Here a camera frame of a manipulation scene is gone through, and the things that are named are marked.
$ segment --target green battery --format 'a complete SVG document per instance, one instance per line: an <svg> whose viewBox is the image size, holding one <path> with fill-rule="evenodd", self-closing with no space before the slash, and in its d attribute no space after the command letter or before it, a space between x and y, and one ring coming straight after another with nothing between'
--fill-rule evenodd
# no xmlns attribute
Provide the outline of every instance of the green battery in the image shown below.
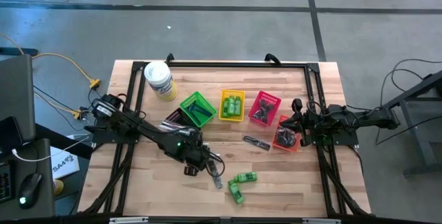
<svg viewBox="0 0 442 224"><path fill-rule="evenodd" d="M258 176L256 175L256 172L238 174L237 176L233 177L233 181L235 183L253 182L256 181L257 179Z"/></svg>
<svg viewBox="0 0 442 224"><path fill-rule="evenodd" d="M230 117L228 111L229 111L229 99L225 98L224 103L222 104L222 117L225 118Z"/></svg>
<svg viewBox="0 0 442 224"><path fill-rule="evenodd" d="M233 180L229 181L229 189L232 193L233 199L235 199L236 204L241 204L245 200L244 196L242 196L240 192L240 188Z"/></svg>
<svg viewBox="0 0 442 224"><path fill-rule="evenodd" d="M235 99L235 116L240 116L241 115L241 97L240 96L236 96Z"/></svg>
<svg viewBox="0 0 442 224"><path fill-rule="evenodd" d="M229 108L227 109L227 113L230 116L235 115L235 97L233 95L229 97Z"/></svg>

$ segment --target green basket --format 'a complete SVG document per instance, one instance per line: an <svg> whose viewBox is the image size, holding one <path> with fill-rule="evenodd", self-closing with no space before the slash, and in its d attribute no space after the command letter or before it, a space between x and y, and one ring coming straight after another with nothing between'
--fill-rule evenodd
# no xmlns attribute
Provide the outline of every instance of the green basket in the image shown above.
<svg viewBox="0 0 442 224"><path fill-rule="evenodd" d="M206 109L208 112L212 113L210 116L202 114L198 111L190 112L188 107L196 102L198 106L201 106L203 109ZM216 109L202 96L202 94L198 91L194 92L187 99L185 99L180 104L180 108L192 119L192 121L198 126L202 127L205 125L213 116L216 115Z"/></svg>

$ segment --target black monitor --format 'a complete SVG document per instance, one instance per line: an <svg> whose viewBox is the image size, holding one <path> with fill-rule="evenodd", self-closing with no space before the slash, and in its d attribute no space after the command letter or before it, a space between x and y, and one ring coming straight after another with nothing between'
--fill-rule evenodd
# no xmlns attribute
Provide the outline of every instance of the black monitor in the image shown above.
<svg viewBox="0 0 442 224"><path fill-rule="evenodd" d="M23 141L33 141L35 137L32 85L30 55L20 55L0 61L0 121L13 117Z"/></svg>

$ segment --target plastic basket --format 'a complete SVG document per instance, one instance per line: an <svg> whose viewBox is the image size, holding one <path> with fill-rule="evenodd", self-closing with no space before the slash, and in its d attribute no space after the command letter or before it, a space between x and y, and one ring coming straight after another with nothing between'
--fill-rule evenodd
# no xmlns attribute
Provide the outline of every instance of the plastic basket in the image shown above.
<svg viewBox="0 0 442 224"><path fill-rule="evenodd" d="M211 115L207 116L198 111L190 112L188 107L191 106L194 102L198 106L201 106L203 109L206 109L208 112L210 112ZM213 108L213 106L198 91L194 92L187 99L181 102L180 108L188 115L188 117L193 121L193 123L196 124L197 127L204 126L216 114L216 109Z"/></svg>
<svg viewBox="0 0 442 224"><path fill-rule="evenodd" d="M270 112L267 114L267 123L263 122L262 120L256 119L253 117L253 115L260 110L260 100L264 100L266 104L273 104L274 107ZM273 119L275 118L276 112L278 111L279 105L281 104L281 99L278 97L275 97L273 95L270 95L264 91L260 91L258 93L258 96L256 96L255 102L253 103L253 106L250 109L249 112L249 118L251 121L256 122L258 124L262 124L266 127L271 126L271 123L273 122Z"/></svg>
<svg viewBox="0 0 442 224"><path fill-rule="evenodd" d="M289 117L287 117L287 116L285 116L285 115L281 115L281 116L279 117L279 121L278 121L278 123L281 123L281 121L284 121L284 120L286 120L286 119L288 119L288 118L289 118ZM295 133L295 145L294 145L294 146L292 146L292 147L284 147L284 146L281 146L281 145L278 144L278 142L276 141L276 140L277 140L276 137L278 136L278 129L279 129L280 126L281 126L281 125L278 124L278 126L276 127L276 130L275 130L275 136L273 137L273 142L271 143L271 145L274 146L274 147L277 147L277 148L279 148L279 149L284 149L284 150L286 150L286 151L298 152L299 144L300 144L300 141L301 141L301 134L300 134L300 133Z"/></svg>
<svg viewBox="0 0 442 224"><path fill-rule="evenodd" d="M237 96L240 96L241 99L241 115L239 116L231 116L231 117L222 117L222 109L224 104L224 99L228 98L230 96L234 96L235 98ZM227 120L227 121L234 121L234 122L241 122L244 120L244 103L246 98L246 92L244 91L235 91L235 90L222 90L221 91L221 100L220 100L220 112L218 114L218 117L220 120Z"/></svg>
<svg viewBox="0 0 442 224"><path fill-rule="evenodd" d="M183 126L198 128L197 125L193 123L192 119L185 112L183 112L182 109L174 110L173 113L167 116L166 120L181 124Z"/></svg>

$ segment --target white cable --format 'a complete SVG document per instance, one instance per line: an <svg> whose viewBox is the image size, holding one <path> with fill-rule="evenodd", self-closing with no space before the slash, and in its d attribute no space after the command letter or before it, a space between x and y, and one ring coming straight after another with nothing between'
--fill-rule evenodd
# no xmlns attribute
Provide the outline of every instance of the white cable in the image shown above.
<svg viewBox="0 0 442 224"><path fill-rule="evenodd" d="M89 137L86 137L86 138L84 138L83 140L80 140L80 141L76 142L75 144L73 144L73 145L71 145L71 146L65 148L64 150L60 151L59 153L56 153L56 154L51 155L51 156L47 156L47 157L45 157L45 158L36 159L36 160L29 160L29 159L21 158L21 157L17 154L17 150L16 150L16 149L13 149L13 150L12 150L12 154L14 154L14 156L15 156L16 158L18 158L18 159L20 159L20 160L22 160L22 161L25 161L25 162L40 162L40 161L43 161L43 160L45 160L45 159L52 158L53 156L56 156L56 155L58 155L58 154L61 154L63 151L65 151L65 150L67 150L67 149L69 149L69 148L72 148L72 147L74 147L75 145L77 145L77 144L79 144L79 143L81 143L81 142L86 141L88 138L89 138Z"/></svg>

